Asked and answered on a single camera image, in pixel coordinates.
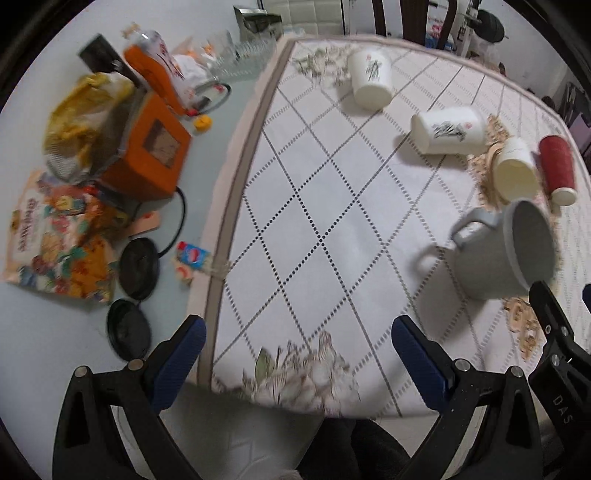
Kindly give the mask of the cream paper cup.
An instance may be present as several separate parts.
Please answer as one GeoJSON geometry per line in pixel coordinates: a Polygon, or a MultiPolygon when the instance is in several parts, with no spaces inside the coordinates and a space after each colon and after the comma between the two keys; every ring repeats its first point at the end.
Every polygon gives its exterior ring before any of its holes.
{"type": "Polygon", "coordinates": [[[512,202],[533,200],[540,190],[535,158],[519,137],[508,138],[493,161],[493,183],[500,197],[512,202]]]}

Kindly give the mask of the red paper cup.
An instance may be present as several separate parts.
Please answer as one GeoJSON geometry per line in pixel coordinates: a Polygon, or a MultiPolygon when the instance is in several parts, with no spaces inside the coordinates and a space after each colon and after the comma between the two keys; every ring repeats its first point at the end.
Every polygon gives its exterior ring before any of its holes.
{"type": "Polygon", "coordinates": [[[578,197],[573,155],[566,140],[549,135],[539,142],[540,165],[547,191],[558,206],[573,205],[578,197]]]}

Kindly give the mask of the white floral cup lying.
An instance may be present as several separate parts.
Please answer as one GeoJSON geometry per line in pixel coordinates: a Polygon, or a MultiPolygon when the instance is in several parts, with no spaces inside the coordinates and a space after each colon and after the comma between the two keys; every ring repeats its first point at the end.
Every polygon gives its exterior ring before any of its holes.
{"type": "Polygon", "coordinates": [[[471,106],[430,110],[411,119],[411,138],[423,155],[480,155],[487,146],[487,123],[471,106]]]}

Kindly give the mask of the white floral cup far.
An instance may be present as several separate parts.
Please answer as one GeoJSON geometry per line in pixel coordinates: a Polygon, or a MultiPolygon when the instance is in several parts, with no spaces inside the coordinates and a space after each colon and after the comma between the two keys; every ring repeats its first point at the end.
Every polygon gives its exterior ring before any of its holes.
{"type": "Polygon", "coordinates": [[[377,49],[362,49],[349,54],[346,61],[353,97],[361,108],[378,111],[394,98],[391,60],[377,49]]]}

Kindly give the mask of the black round lid lower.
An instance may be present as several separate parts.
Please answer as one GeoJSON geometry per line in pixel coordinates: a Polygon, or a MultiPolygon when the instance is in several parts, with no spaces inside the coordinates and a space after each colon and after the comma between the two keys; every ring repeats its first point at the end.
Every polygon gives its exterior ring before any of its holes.
{"type": "Polygon", "coordinates": [[[150,325],[140,308],[125,299],[114,301],[107,313],[106,331],[109,344],[125,362],[143,359],[150,347],[150,325]]]}

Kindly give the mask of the black round lid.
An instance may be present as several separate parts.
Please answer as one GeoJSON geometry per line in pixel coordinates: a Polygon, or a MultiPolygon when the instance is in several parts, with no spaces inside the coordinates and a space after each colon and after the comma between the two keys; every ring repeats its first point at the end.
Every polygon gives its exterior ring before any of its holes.
{"type": "Polygon", "coordinates": [[[140,308],[125,299],[114,301],[107,313],[106,331],[109,344],[125,362],[143,359],[150,347],[150,325],[140,308]]]}
{"type": "Polygon", "coordinates": [[[153,292],[159,271],[159,254],[153,241],[135,238],[125,246],[119,258],[119,285],[128,297],[143,301],[153,292]]]}

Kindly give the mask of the black round lid upper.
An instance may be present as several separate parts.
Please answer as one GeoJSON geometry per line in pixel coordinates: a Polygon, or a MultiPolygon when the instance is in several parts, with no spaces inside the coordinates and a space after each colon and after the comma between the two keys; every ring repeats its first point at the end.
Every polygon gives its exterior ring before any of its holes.
{"type": "Polygon", "coordinates": [[[119,285],[128,297],[143,301],[153,292],[159,271],[159,254],[153,241],[135,238],[125,246],[119,258],[119,285]]]}

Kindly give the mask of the colourful snack bag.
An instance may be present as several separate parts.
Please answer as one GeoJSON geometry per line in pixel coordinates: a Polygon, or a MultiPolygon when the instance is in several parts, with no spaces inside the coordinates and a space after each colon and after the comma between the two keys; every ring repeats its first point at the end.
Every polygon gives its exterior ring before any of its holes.
{"type": "Polygon", "coordinates": [[[35,170],[12,213],[3,277],[40,292],[112,301],[116,260],[112,241],[128,216],[98,197],[35,170]]]}

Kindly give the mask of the small blue red packet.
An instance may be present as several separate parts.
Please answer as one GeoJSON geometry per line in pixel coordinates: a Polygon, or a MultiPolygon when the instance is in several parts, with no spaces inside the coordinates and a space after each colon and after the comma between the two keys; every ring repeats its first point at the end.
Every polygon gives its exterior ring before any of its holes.
{"type": "Polygon", "coordinates": [[[183,241],[178,242],[172,259],[176,278],[189,285],[194,272],[205,272],[211,267],[211,260],[211,252],[183,241]]]}

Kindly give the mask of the diamond patterned table cloth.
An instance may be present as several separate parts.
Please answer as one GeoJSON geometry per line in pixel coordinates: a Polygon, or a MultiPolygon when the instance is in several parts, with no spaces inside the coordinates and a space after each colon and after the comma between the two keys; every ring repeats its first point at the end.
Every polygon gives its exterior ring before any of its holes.
{"type": "Polygon", "coordinates": [[[453,225],[486,205],[482,161],[423,156],[416,113],[471,106],[497,137],[566,136],[559,115],[474,62],[372,36],[281,41],[235,131],[202,245],[228,259],[194,276],[207,342],[189,381],[263,406],[346,417],[421,415],[391,343],[411,316],[479,369],[535,368],[544,337],[521,300],[468,298],[453,225]],[[394,98],[356,104],[346,61],[377,49],[394,98]]]}

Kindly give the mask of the yellow mesh bag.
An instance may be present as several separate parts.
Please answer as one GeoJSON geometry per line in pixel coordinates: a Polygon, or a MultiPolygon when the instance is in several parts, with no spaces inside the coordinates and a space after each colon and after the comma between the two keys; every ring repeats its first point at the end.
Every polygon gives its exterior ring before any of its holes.
{"type": "Polygon", "coordinates": [[[52,111],[45,129],[42,150],[54,176],[70,184],[88,177],[93,165],[93,147],[108,118],[134,92],[133,82],[116,72],[79,78],[52,111]]]}

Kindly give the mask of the orange gift box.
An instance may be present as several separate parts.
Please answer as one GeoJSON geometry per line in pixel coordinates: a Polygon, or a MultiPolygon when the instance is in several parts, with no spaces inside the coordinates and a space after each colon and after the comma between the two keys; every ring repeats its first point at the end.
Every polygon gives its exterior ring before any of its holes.
{"type": "Polygon", "coordinates": [[[186,112],[177,94],[182,76],[161,40],[134,44],[124,57],[151,90],[130,119],[122,153],[100,180],[133,200],[166,199],[175,191],[191,142],[179,121],[186,112]]]}

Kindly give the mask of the small yellow toy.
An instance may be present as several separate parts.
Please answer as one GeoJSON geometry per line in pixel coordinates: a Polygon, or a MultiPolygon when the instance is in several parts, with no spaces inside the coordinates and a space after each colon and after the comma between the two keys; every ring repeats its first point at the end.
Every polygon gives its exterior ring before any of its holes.
{"type": "Polygon", "coordinates": [[[197,115],[193,119],[193,127],[198,133],[204,133],[211,130],[212,123],[211,116],[205,114],[197,115]]]}

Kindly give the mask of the dark chair back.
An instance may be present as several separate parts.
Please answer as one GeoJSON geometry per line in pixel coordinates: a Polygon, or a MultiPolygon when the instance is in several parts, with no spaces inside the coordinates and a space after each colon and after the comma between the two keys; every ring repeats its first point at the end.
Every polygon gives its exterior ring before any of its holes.
{"type": "MultiPolygon", "coordinates": [[[[433,2],[428,0],[400,0],[399,3],[402,16],[403,38],[412,43],[425,46],[428,23],[428,10],[429,7],[433,4],[433,2]]],[[[372,8],[374,13],[376,34],[379,36],[387,37],[388,29],[384,1],[372,0],[372,8]]],[[[436,48],[438,50],[445,49],[457,13],[458,1],[449,0],[446,17],[444,19],[443,26],[441,27],[439,38],[436,44],[436,48]]]]}

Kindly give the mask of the clear glass tray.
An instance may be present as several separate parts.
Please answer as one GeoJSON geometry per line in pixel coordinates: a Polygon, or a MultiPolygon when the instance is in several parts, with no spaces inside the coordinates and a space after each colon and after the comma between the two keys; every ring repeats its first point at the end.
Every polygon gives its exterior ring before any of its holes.
{"type": "Polygon", "coordinates": [[[233,42],[228,30],[210,35],[202,59],[211,75],[222,82],[256,79],[276,49],[273,38],[233,42]]]}

